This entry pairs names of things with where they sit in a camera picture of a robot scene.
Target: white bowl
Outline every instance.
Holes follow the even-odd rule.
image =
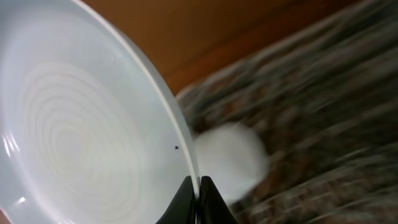
[[[13,224],[155,223],[187,175],[198,193],[167,85],[81,1],[0,1],[0,100],[0,209]]]

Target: white round object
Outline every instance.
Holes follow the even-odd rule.
[[[241,199],[268,174],[269,159],[261,140],[242,124],[202,133],[194,145],[200,174],[213,179],[227,204]]]
[[[0,209],[13,224],[155,223],[187,175],[198,193],[171,92],[97,13],[5,0],[0,33]]]

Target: white ceramic dish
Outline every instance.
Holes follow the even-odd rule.
[[[0,209],[13,224],[155,223],[187,175],[198,193],[171,92],[81,1],[0,1],[0,100]]]

